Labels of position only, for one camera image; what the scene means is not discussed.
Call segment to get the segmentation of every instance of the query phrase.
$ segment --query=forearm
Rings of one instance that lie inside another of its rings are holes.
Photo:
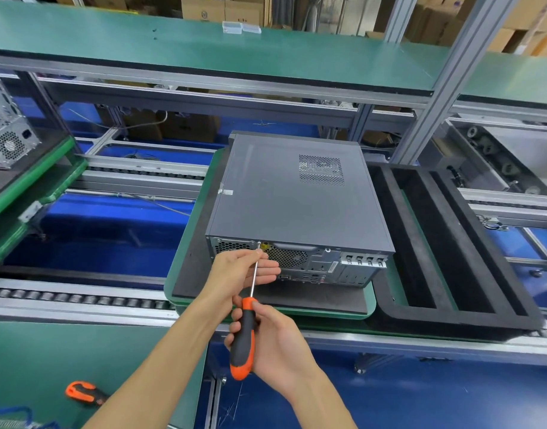
[[[357,428],[341,396],[321,369],[300,383],[288,400],[303,429]]]
[[[195,300],[84,429],[164,429],[222,319]]]

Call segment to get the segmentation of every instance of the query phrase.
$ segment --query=person's left hand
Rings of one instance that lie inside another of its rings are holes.
[[[211,301],[225,318],[232,310],[232,297],[252,285],[253,266],[257,263],[255,285],[271,283],[281,274],[279,263],[269,260],[261,249],[224,251],[216,256],[200,297]]]

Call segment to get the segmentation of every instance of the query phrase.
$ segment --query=white cable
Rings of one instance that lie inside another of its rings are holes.
[[[84,120],[86,120],[86,121],[88,121],[88,122],[91,122],[93,125],[100,126],[101,128],[106,128],[106,129],[118,128],[118,126],[106,126],[106,125],[101,125],[100,123],[91,121],[91,119],[89,119],[88,117],[85,117],[85,116],[83,116],[82,114],[77,113],[75,110],[73,110],[73,109],[71,109],[71,108],[68,108],[68,110],[69,110],[69,111],[72,111],[73,113],[75,113],[78,117],[81,117],[81,118],[83,118]],[[164,120],[161,120],[160,122],[140,123],[140,124],[138,124],[138,125],[121,126],[121,128],[131,129],[131,128],[138,128],[139,126],[160,125],[160,123],[164,123],[164,122],[166,122],[166,121],[168,120],[168,111],[164,111],[164,113],[166,113],[166,115],[164,116]]]

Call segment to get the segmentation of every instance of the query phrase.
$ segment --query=black pallet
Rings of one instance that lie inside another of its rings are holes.
[[[540,309],[447,173],[373,164],[369,170],[408,303],[395,301],[392,282],[380,273],[371,326],[486,340],[542,328]]]

